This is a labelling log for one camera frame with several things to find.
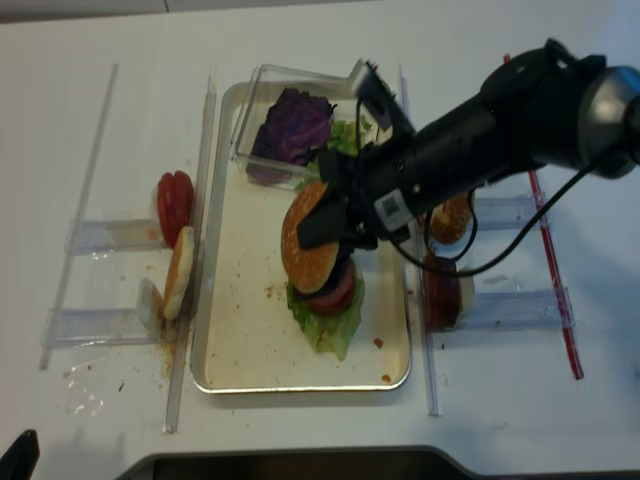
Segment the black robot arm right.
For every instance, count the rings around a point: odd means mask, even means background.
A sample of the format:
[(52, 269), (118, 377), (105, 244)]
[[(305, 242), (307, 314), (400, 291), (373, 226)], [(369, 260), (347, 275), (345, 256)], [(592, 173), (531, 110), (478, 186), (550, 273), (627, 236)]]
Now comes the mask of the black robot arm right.
[(627, 175), (639, 162), (639, 73), (601, 55), (574, 57), (561, 43), (514, 57), (471, 99), (415, 129), (366, 61), (349, 84), (391, 138), (354, 156), (321, 153), (327, 191), (300, 221), (304, 249), (338, 243), (400, 246), (408, 226), (459, 194), (555, 165), (577, 178)]

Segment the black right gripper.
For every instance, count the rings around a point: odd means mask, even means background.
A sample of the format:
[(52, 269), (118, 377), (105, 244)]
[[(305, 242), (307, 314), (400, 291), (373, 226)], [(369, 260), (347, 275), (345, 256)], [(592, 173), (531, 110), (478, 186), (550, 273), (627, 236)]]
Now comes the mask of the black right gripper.
[(319, 156), (321, 180), (328, 185), (318, 205), (297, 225), (303, 249), (339, 244), (335, 272), (342, 275), (354, 248), (373, 250), (380, 241), (403, 243), (408, 224), (411, 141), (368, 144), (355, 157), (329, 149)]

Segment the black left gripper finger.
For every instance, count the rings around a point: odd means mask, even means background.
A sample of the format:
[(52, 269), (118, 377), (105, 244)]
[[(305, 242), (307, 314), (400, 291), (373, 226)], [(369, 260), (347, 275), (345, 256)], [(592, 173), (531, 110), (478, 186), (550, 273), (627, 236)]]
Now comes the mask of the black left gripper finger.
[(0, 460), (1, 480), (30, 480), (39, 459), (37, 432), (25, 430)]

